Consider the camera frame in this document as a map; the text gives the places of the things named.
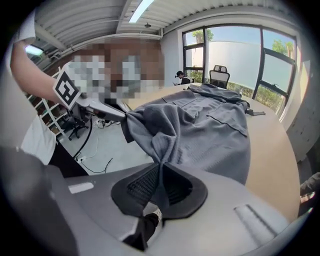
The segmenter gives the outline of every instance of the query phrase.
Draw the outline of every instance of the floor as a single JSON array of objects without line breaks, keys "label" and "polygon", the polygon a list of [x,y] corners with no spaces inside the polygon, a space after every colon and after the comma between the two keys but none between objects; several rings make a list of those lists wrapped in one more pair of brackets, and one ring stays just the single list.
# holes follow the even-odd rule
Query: floor
[{"label": "floor", "polygon": [[[98,172],[103,171],[111,158],[112,160],[105,170],[107,173],[146,163],[153,163],[152,158],[135,141],[131,143],[126,142],[120,124],[113,123],[101,129],[102,125],[99,124],[97,126],[97,121],[97,118],[92,119],[93,127],[91,135],[81,150],[81,154],[78,156],[79,158],[86,157],[83,160],[83,164],[86,167],[83,164],[81,166],[89,175],[96,175]],[[83,129],[82,133],[79,132],[79,139],[75,135],[72,137],[72,140],[61,136],[59,138],[60,143],[73,156],[86,140],[89,130]]]}]

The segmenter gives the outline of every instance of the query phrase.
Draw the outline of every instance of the office chair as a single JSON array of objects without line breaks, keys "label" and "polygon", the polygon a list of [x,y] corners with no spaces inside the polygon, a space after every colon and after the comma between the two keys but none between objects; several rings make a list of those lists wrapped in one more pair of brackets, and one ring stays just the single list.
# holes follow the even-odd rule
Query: office chair
[{"label": "office chair", "polygon": [[84,120],[80,120],[73,116],[72,111],[67,111],[69,118],[64,121],[64,123],[61,125],[61,129],[64,130],[64,132],[72,130],[71,134],[69,135],[68,139],[71,141],[72,136],[75,135],[77,139],[80,138],[78,135],[78,132],[84,128],[88,129],[89,127],[86,126],[86,122]]},{"label": "office chair", "polygon": [[227,89],[227,84],[230,78],[230,74],[227,71],[227,67],[215,65],[213,70],[209,71],[210,84]]}]

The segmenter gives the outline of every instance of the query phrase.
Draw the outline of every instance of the sky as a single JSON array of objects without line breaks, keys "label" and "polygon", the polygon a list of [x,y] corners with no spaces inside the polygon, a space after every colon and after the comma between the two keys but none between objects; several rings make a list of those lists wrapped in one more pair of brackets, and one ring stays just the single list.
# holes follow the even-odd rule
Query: sky
[{"label": "sky", "polygon": [[[245,26],[218,26],[209,28],[213,33],[212,41],[231,41],[242,42],[260,45],[260,29],[255,27]],[[269,31],[263,30],[263,46],[268,49],[272,49],[274,40],[281,40],[284,42],[294,42],[293,39]],[[196,44],[196,38],[192,36],[192,32],[186,34],[186,44]]]}]

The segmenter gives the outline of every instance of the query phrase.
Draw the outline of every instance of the table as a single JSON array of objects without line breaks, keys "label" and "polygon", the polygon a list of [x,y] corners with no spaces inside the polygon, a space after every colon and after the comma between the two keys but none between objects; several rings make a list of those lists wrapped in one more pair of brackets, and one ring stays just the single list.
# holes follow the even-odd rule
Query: table
[{"label": "table", "polygon": [[[188,88],[189,84],[162,87],[148,92],[140,98],[126,99],[131,109],[177,93]],[[246,96],[255,112],[266,115],[246,115],[251,147],[251,160],[245,186],[255,195],[265,200],[281,212],[289,222],[298,216],[300,204],[300,181],[295,154],[287,133],[275,113],[267,106]]]}]

